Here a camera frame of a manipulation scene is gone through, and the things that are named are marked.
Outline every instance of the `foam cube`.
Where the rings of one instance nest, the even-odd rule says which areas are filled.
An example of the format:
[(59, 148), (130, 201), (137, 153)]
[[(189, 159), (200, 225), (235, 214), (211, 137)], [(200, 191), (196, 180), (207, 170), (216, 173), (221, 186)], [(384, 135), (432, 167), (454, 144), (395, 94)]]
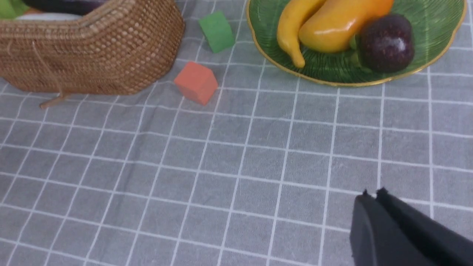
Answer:
[(232, 29), (222, 11), (214, 12), (199, 20), (205, 39), (214, 53), (235, 45)]
[(219, 86), (212, 70), (195, 62), (188, 62), (174, 79), (184, 97), (207, 105)]

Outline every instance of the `gold plate rim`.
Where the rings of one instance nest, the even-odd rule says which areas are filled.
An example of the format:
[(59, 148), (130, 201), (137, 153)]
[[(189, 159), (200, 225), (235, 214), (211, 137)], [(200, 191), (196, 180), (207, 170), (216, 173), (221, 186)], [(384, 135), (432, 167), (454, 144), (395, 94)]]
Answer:
[(290, 73), (290, 74), (293, 74), (297, 77), (300, 77), (300, 78), (303, 78), (303, 79), (306, 79), (306, 80), (310, 80), (310, 81), (313, 81), (315, 83), (318, 83), (318, 84), (323, 84), (323, 85), (329, 85), (329, 86), (334, 86), (334, 87), (368, 87), (368, 86), (374, 86), (374, 85), (379, 85), (379, 84), (383, 84), (383, 83), (386, 83), (386, 82), (389, 82), (389, 81), (392, 81), (392, 80), (397, 80), (397, 79), (401, 79), (401, 78), (405, 78), (405, 77), (408, 77), (408, 76), (411, 76), (417, 72), (420, 72), (422, 71), (423, 69), (429, 67), (430, 65), (432, 65), (433, 63), (435, 63), (437, 60), (439, 60), (442, 56), (445, 55), (445, 53), (450, 49), (450, 47), (452, 46), (453, 44), (453, 41), (455, 40), (455, 36), (458, 32), (458, 30), (460, 29), (460, 27), (462, 26), (462, 23), (466, 17), (466, 12), (468, 10), (468, 2), (467, 0), (463, 0), (463, 14), (462, 14), (462, 17), (460, 18), (460, 20), (458, 21), (458, 25), (456, 25), (455, 29), (453, 30), (452, 32), (452, 36), (450, 37), (450, 41), (448, 42), (447, 46), (445, 47), (445, 49), (437, 56), (435, 57), (434, 59), (432, 59), (430, 62), (428, 62), (427, 64), (417, 68), (417, 69), (414, 69), (412, 71), (409, 71), (407, 73), (403, 73), (403, 74), (399, 74), (399, 75), (396, 75), (396, 76), (392, 76), (392, 77), (389, 77), (389, 78), (385, 78), (385, 79), (380, 79), (380, 80), (375, 80), (375, 81), (369, 81), (369, 82), (359, 82), (359, 83), (342, 83), (342, 82), (331, 82), (331, 81), (326, 81), (326, 80), (318, 80), (318, 79), (314, 79), (314, 78), (311, 78), (311, 77), (308, 77), (306, 75), (303, 75), (301, 73), (298, 73), (298, 72), (295, 72), (293, 70), (290, 70), (282, 65), (280, 65), (279, 63), (277, 63), (276, 61), (274, 61), (271, 57), (268, 56), (268, 54), (266, 54), (263, 49), (261, 48), (260, 44), (258, 43), (258, 41), (256, 40), (256, 33), (254, 32), (254, 28), (253, 28), (253, 25), (251, 23), (251, 19), (250, 19), (250, 2), (251, 0), (247, 0), (247, 3), (246, 3), (246, 22), (248, 23), (248, 26), (250, 27), (250, 30), (251, 30), (251, 35), (253, 37), (253, 42), (254, 44), (256, 45), (256, 48), (258, 49), (258, 51), (268, 60), (270, 61), (273, 65), (275, 65), (277, 68), (287, 72), (287, 73)]

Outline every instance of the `yellow pepper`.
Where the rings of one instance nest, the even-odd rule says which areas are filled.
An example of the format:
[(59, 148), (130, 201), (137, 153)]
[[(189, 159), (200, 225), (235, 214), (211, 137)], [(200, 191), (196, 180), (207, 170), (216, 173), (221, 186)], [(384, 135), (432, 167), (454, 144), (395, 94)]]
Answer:
[(389, 14), (394, 0), (327, 0), (301, 27), (299, 39), (309, 49), (337, 53), (369, 21)]

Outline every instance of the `green plate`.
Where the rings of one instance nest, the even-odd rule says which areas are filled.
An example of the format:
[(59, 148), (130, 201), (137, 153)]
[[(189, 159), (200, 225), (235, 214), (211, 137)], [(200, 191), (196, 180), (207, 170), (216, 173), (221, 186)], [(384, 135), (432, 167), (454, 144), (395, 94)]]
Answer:
[(276, 40), (282, 10), (289, 0), (248, 0), (247, 21), (258, 50), (284, 71), (332, 86), (370, 86), (402, 78), (428, 67), (453, 43), (468, 9), (467, 0), (394, 0), (391, 12), (404, 15), (412, 24), (414, 60), (407, 69), (392, 74), (363, 71), (349, 60), (353, 52), (318, 53), (302, 49), (306, 66), (296, 68)]

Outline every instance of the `woven basket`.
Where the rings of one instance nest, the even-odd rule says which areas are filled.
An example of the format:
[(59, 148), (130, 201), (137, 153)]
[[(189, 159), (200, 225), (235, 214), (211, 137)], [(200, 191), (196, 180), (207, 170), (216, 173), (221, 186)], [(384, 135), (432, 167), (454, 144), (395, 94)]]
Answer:
[(109, 0), (73, 21), (0, 20), (0, 77), (23, 91), (129, 95), (164, 76), (184, 34), (175, 0)]

